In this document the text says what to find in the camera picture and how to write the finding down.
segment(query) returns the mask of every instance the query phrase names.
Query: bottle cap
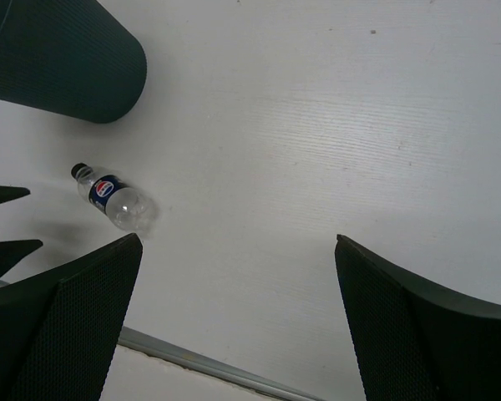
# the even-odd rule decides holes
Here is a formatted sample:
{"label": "bottle cap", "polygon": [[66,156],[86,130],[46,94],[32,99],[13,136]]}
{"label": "bottle cap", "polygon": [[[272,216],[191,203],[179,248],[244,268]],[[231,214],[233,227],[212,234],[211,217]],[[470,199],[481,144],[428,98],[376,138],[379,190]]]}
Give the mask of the bottle cap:
{"label": "bottle cap", "polygon": [[73,178],[76,180],[76,174],[78,174],[78,172],[83,169],[84,167],[87,167],[87,165],[85,163],[78,163],[77,165],[75,165],[73,167],[72,170],[70,170],[70,174],[73,176]]}

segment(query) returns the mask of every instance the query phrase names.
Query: plastic bottle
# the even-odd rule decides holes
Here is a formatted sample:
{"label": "plastic bottle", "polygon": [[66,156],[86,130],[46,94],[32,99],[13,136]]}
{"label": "plastic bottle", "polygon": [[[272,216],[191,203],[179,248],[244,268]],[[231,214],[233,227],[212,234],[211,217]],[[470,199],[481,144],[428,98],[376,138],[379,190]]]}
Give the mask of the plastic bottle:
{"label": "plastic bottle", "polygon": [[118,228],[146,233],[154,219],[154,204],[111,171],[78,163],[71,170],[82,198],[102,211]]}

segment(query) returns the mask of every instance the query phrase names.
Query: white tabletop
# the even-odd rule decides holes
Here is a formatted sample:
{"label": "white tabletop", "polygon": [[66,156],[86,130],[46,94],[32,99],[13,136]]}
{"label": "white tabletop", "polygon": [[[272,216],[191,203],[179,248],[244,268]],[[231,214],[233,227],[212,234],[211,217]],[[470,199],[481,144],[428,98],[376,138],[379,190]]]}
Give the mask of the white tabletop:
{"label": "white tabletop", "polygon": [[0,102],[7,280],[122,235],[75,194],[124,172],[163,217],[125,324],[322,398],[363,400],[333,251],[346,234],[501,303],[501,2],[104,0],[144,45],[129,115]]}

